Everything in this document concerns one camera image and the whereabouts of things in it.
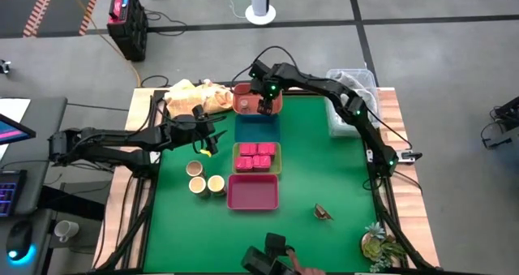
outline potted plant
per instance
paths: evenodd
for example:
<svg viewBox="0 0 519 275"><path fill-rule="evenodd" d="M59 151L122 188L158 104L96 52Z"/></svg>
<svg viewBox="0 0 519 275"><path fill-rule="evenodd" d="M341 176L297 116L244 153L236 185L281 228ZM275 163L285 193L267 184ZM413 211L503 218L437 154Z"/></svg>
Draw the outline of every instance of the potted plant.
<svg viewBox="0 0 519 275"><path fill-rule="evenodd" d="M378 273L392 266L393 258L403 259L404 248L397 243L392 235L387 235L379 222L366 227L367 232L362 236L362 254L374 262L370 272Z"/></svg>

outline striped tape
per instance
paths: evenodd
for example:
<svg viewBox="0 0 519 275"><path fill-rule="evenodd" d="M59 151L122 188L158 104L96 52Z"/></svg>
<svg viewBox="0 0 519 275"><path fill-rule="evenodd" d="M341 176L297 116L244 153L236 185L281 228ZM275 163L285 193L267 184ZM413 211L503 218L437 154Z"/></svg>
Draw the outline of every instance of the striped tape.
<svg viewBox="0 0 519 275"><path fill-rule="evenodd" d="M83 21L81 22L81 27L79 28L79 34L82 36L87 33L88 24L90 24L90 18L94 11L94 6L96 5L97 0L88 0L88 4L86 6L87 11L84 13Z"/></svg>
<svg viewBox="0 0 519 275"><path fill-rule="evenodd" d="M36 0L32 12L24 28L24 37L34 37L38 33L43 15L47 11L50 0Z"/></svg>

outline blue glowing light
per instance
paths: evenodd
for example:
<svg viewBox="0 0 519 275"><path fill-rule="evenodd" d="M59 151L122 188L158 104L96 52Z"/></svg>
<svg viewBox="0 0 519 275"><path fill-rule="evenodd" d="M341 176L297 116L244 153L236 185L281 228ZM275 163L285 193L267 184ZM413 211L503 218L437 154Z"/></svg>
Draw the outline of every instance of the blue glowing light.
<svg viewBox="0 0 519 275"><path fill-rule="evenodd" d="M32 244L29 247L29 251L27 252L27 255L23 257L20 260L13 260L11 258L7 258L7 261L9 262L9 265L11 266L25 266L28 264L31 264L34 261L34 258L36 257L36 245Z"/></svg>

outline monitor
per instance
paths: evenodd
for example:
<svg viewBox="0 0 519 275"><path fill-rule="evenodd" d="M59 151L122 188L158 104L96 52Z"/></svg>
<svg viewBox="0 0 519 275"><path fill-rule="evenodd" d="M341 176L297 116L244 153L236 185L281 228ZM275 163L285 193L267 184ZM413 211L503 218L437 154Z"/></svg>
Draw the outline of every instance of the monitor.
<svg viewBox="0 0 519 275"><path fill-rule="evenodd" d="M0 114L0 145L36 137L36 132Z"/></svg>

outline computer mouse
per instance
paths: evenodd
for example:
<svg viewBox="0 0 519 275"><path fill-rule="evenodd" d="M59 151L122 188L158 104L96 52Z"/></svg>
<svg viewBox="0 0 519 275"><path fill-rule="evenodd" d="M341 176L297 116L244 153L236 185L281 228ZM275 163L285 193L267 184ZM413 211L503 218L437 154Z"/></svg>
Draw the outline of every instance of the computer mouse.
<svg viewBox="0 0 519 275"><path fill-rule="evenodd" d="M6 250L11 260L20 260L27 255L31 246L32 223L18 221L13 225L7 236Z"/></svg>

